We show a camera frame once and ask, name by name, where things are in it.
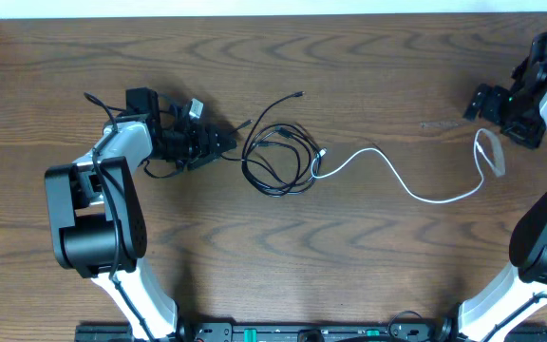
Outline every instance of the wooden tabletop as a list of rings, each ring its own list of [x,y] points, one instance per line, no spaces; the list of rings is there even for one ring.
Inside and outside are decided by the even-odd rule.
[[[238,125],[304,90],[265,122],[308,129],[329,150],[324,171],[377,143],[416,193],[447,198],[479,181],[472,139],[491,125],[462,119],[473,90],[509,86],[546,30],[540,13],[0,21],[0,340],[69,341],[80,322],[123,321],[52,253],[44,172],[84,154],[105,121],[84,91],[123,106],[125,89],[148,86]],[[447,205],[412,199],[375,155],[282,199],[234,162],[169,180],[139,171],[147,254],[191,318],[440,317],[501,270],[547,190],[547,141],[500,139],[507,175],[486,170],[482,190]],[[286,156],[278,167],[294,167]],[[533,319],[547,323],[547,307]]]

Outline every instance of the wood grain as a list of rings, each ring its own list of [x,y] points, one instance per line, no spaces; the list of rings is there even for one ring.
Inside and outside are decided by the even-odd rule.
[[[79,322],[123,320],[51,251],[44,171],[83,154],[104,121],[84,91],[122,105],[126,88],[149,86],[238,125],[304,90],[266,121],[305,126],[330,151],[325,170],[377,143],[416,193],[443,198],[479,180],[471,140],[489,125],[461,118],[475,86],[508,85],[545,30],[541,13],[0,21],[0,340],[70,340]],[[547,189],[547,143],[501,140],[508,175],[487,172],[448,205],[410,198],[373,156],[283,199],[232,162],[171,180],[139,172],[147,253],[192,318],[440,316],[500,271]],[[547,307],[534,319],[547,323]]]

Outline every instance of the white cable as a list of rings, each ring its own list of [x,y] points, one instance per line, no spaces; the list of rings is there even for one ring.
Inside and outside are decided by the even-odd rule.
[[[368,148],[363,148],[359,151],[357,151],[356,153],[354,153],[353,155],[351,155],[351,157],[349,157],[344,163],[341,164],[341,166],[337,167],[334,171],[332,172],[329,172],[328,174],[326,175],[322,175],[322,176],[317,176],[313,173],[313,165],[315,163],[316,160],[322,158],[322,156],[324,156],[324,154],[327,152],[326,150],[322,150],[320,151],[320,153],[316,156],[316,158],[313,159],[313,161],[311,162],[311,175],[319,180],[319,179],[323,179],[323,178],[326,178],[328,176],[332,176],[334,174],[336,174],[337,172],[339,172],[342,168],[344,168],[349,162],[351,162],[352,159],[354,159],[354,157],[356,157],[357,155],[363,153],[363,152],[367,152],[367,151],[373,151],[373,152],[376,152],[378,153],[383,159],[384,161],[387,162],[387,165],[389,165],[389,168],[391,168],[391,170],[394,172],[394,175],[396,175],[396,178],[398,179],[398,181],[400,182],[400,184],[404,187],[404,189],[407,191],[407,193],[413,197],[415,200],[420,200],[420,201],[424,201],[426,203],[431,203],[431,204],[445,204],[445,203],[450,203],[450,202],[453,202],[453,201],[456,201],[456,200],[461,200],[461,199],[465,199],[466,197],[474,194],[475,192],[477,192],[482,184],[484,183],[484,175],[482,173],[482,170],[481,170],[481,166],[479,165],[479,159],[478,159],[478,155],[477,155],[477,151],[480,152],[482,154],[482,156],[484,157],[484,159],[486,160],[486,162],[491,166],[492,169],[495,169],[495,165],[489,160],[489,158],[486,156],[486,154],[484,153],[484,150],[482,149],[481,145],[479,144],[478,142],[478,138],[479,138],[479,135],[482,131],[484,131],[485,129],[484,128],[481,128],[479,129],[477,132],[476,132],[476,135],[474,136],[474,147],[473,147],[473,153],[474,153],[474,164],[476,164],[476,169],[479,171],[479,174],[481,175],[481,182],[479,182],[479,184],[472,190],[466,192],[465,194],[462,194],[462,195],[459,195],[457,197],[454,197],[452,199],[424,199],[422,197],[419,197],[415,194],[413,194],[410,190],[408,190],[408,187],[406,187],[406,184],[405,182],[403,181],[403,179],[400,177],[400,175],[398,174],[398,172],[396,171],[396,168],[394,168],[394,165],[391,163],[391,161],[389,161],[389,159],[387,158],[387,156],[384,154],[384,152],[382,150],[380,150],[379,148],[376,148],[376,147],[368,147]]]

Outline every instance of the coiled black cable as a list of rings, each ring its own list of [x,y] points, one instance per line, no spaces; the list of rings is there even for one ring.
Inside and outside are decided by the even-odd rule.
[[[309,190],[316,179],[311,175],[310,165],[313,159],[316,159],[323,150],[321,150],[318,145],[313,141],[310,135],[305,132],[301,127],[288,123],[274,123],[266,126],[265,128],[258,131],[255,134],[256,127],[261,122],[261,119],[265,114],[272,109],[275,105],[278,105],[281,102],[284,102],[290,98],[301,97],[303,96],[303,91],[295,92],[291,95],[283,97],[282,99],[270,104],[261,115],[256,120],[253,129],[251,130],[246,142],[244,143],[244,148],[242,149],[242,156],[240,159],[237,158],[228,158],[221,156],[223,159],[232,162],[241,162],[242,174],[246,180],[259,192],[270,197],[282,197],[285,195],[298,195]],[[299,150],[288,143],[272,141],[270,138],[279,135],[287,140],[293,141],[300,145],[300,148],[305,149],[308,154],[307,162],[301,162],[301,154]],[[251,154],[253,154],[258,147],[270,147],[277,146],[289,149],[296,156],[296,171],[294,178],[291,181],[283,181],[274,171],[274,168],[265,160],[264,162],[256,161],[250,159]],[[277,184],[269,184],[264,180],[259,179],[249,168],[249,163],[257,165],[267,171],[272,178],[277,181]],[[317,170],[320,168],[321,159],[317,158],[317,162],[314,165],[314,171],[317,174]]]

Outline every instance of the white wall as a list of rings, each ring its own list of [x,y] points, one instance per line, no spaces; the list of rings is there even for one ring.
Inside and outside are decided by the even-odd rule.
[[[0,0],[0,19],[547,11],[546,0]]]

